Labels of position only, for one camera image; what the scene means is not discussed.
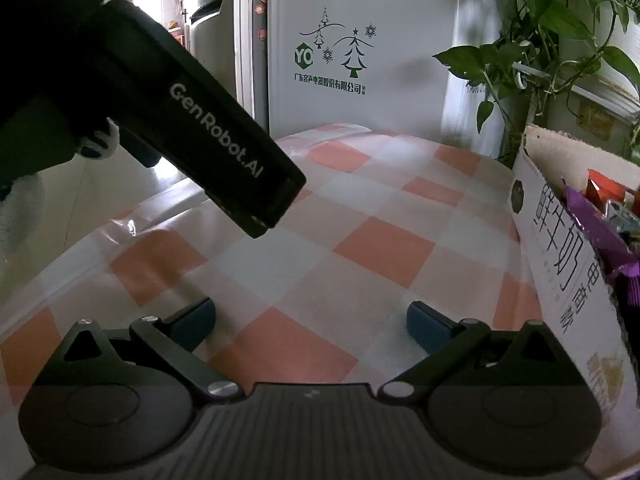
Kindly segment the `white gloved left hand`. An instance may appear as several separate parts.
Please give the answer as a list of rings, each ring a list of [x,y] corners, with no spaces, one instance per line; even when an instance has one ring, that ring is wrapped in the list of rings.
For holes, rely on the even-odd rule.
[[[119,128],[111,118],[103,122],[84,136],[77,149],[77,154],[91,160],[110,158],[119,146]]]

